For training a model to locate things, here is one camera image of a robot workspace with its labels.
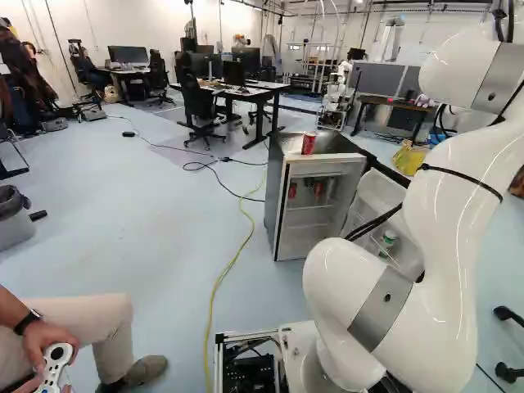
khaki pants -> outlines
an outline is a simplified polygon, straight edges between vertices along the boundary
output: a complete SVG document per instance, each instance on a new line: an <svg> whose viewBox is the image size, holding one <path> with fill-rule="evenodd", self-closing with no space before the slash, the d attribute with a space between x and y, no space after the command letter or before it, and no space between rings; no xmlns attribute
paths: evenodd
<svg viewBox="0 0 524 393"><path fill-rule="evenodd" d="M133 365L133 306L126 295L33 299L25 304L38 311L45 321L68 329L82 346L93 346L102 382L118 381ZM0 390L31 371L21 337L0 327Z"/></svg>

shoe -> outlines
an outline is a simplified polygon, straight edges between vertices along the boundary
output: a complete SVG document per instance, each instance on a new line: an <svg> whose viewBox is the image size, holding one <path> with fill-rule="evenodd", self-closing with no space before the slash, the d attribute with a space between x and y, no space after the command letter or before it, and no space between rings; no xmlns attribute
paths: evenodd
<svg viewBox="0 0 524 393"><path fill-rule="evenodd" d="M150 355L136 362L127 374L110 385L100 384L96 393L118 393L155 381L167 369L167 358L161 355Z"/></svg>

wristwatch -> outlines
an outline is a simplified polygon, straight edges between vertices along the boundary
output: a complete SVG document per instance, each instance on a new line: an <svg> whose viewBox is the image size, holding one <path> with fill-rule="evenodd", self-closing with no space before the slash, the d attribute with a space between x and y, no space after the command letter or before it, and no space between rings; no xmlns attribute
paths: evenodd
<svg viewBox="0 0 524 393"><path fill-rule="evenodd" d="M22 319L13 329L18 336L24 336L25 329L33 322L42 320L42 315L37 313L35 310L31 309L29 314Z"/></svg>

yellow cable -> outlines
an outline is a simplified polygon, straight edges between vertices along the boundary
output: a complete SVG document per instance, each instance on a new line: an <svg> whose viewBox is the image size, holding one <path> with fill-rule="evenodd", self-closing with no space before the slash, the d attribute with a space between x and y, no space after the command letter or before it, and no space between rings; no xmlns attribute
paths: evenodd
<svg viewBox="0 0 524 393"><path fill-rule="evenodd" d="M204 371L206 373L206 389L208 393L211 393L213 391L213 386L211 384L211 375L210 375L210 368L209 368L209 360L208 360L208 342L210 339L210 332L211 332L211 324L213 323L213 303L215 302L215 295L218 291L220 284L222 281L226 278L229 271L232 269L232 267L237 263L238 257L242 253L242 250L244 250L244 247L246 247L247 243L251 240L253 237L253 233L255 232L255 220L242 208L242 201L245 197L248 197L251 194L254 194L255 192L259 191L262 185L265 182L266 173L264 172L264 178L262 179L262 182L254 189L249 191L247 194L243 195L242 198L240 198L240 201L238 202L238 207L240 208L240 211L251 221L251 231L249 233L249 236L246 237L246 240L242 243L240 248L237 251L237 254L233 257L232 260L229 261L228 265L222 270L219 277L216 279L215 284L213 286L213 291L211 291L211 297L210 297L210 311L207 317L207 325L206 325L206 338L204 340Z"/></svg>

hand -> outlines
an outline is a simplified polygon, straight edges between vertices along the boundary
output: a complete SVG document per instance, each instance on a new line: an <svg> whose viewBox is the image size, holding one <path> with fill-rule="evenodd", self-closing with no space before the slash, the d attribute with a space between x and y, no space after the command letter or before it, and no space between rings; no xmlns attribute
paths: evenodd
<svg viewBox="0 0 524 393"><path fill-rule="evenodd" d="M63 327L37 321L31 323L24 331L24 349L31 364L36 368L38 374L43 373L46 365L43 359L43 351L51 344L58 342L67 342L73 346L75 352L71 357L69 364L73 364L78 353L79 340L71 335Z"/></svg>
<svg viewBox="0 0 524 393"><path fill-rule="evenodd" d="M38 389L40 384L43 382L42 376L37 376L32 380L26 382L24 385L16 389L13 393L32 393ZM61 393L71 393L71 386L65 385L60 390Z"/></svg>

